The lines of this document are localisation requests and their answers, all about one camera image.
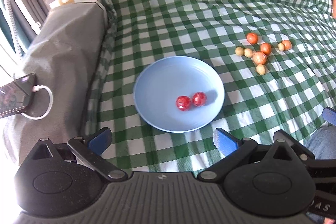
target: hand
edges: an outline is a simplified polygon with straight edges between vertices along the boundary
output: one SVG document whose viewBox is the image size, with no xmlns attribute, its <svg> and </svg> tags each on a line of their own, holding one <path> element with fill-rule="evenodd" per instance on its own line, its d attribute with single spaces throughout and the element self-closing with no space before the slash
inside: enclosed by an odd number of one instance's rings
<svg viewBox="0 0 336 224">
<path fill-rule="evenodd" d="M 324 219 L 324 224 L 334 224 L 335 223 L 335 220 L 333 219 L 330 219 L 330 218 L 325 218 Z"/>
</svg>

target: red tomato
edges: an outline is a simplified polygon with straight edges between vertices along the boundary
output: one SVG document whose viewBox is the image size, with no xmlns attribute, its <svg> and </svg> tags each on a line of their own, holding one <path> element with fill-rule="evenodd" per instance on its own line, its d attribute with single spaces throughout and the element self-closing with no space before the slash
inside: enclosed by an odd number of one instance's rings
<svg viewBox="0 0 336 224">
<path fill-rule="evenodd" d="M 266 55 L 269 55 L 271 53 L 272 47 L 268 43 L 263 43 L 260 46 L 260 51 L 263 52 Z"/>
<path fill-rule="evenodd" d="M 250 44 L 256 44 L 258 42 L 258 35 L 254 32 L 250 32 L 246 35 L 246 39 Z"/>
<path fill-rule="evenodd" d="M 292 43 L 289 40 L 284 40 L 281 43 L 285 46 L 286 51 L 288 51 L 292 48 Z"/>
<path fill-rule="evenodd" d="M 191 100 L 188 96 L 179 96 L 176 99 L 176 106 L 181 111 L 186 111 L 191 107 Z"/>
<path fill-rule="evenodd" d="M 196 92 L 193 96 L 193 103 L 195 106 L 203 106 L 207 101 L 207 96 L 204 92 Z"/>
</svg>

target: bed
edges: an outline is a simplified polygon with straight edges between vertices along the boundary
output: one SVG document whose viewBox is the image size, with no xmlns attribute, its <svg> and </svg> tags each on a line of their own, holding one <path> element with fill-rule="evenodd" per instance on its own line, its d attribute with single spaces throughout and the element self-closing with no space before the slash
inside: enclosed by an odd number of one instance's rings
<svg viewBox="0 0 336 224">
<path fill-rule="evenodd" d="M 332 0 L 102 0 L 109 29 L 92 85 L 86 134 L 109 127 L 103 157 L 126 171 L 198 172 L 222 158 L 213 131 L 269 144 L 279 129 L 304 140 L 325 124 L 336 100 L 336 21 Z M 256 32 L 270 43 L 267 73 L 235 55 Z M 276 49 L 290 39 L 293 48 Z M 212 66 L 226 98 L 219 115 L 194 132 L 171 134 L 146 124 L 134 107 L 137 75 L 152 62 L 184 55 Z"/>
</svg>

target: person's leg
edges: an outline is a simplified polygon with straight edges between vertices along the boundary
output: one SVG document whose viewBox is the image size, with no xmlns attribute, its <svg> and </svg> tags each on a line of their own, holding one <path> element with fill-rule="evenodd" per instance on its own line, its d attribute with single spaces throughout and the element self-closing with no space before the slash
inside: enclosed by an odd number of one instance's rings
<svg viewBox="0 0 336 224">
<path fill-rule="evenodd" d="M 314 132 L 306 141 L 305 147 L 314 153 L 317 160 L 336 159 L 336 127 L 323 127 Z M 317 224 L 324 223 L 324 217 L 307 213 L 308 217 Z"/>
</svg>

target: smartphone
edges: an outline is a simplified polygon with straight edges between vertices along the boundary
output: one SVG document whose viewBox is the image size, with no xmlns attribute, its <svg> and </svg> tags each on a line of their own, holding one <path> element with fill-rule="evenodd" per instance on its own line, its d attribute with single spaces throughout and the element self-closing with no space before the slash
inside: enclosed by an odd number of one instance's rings
<svg viewBox="0 0 336 224">
<path fill-rule="evenodd" d="M 0 118 L 25 112 L 29 107 L 36 74 L 31 73 L 0 87 Z"/>
</svg>

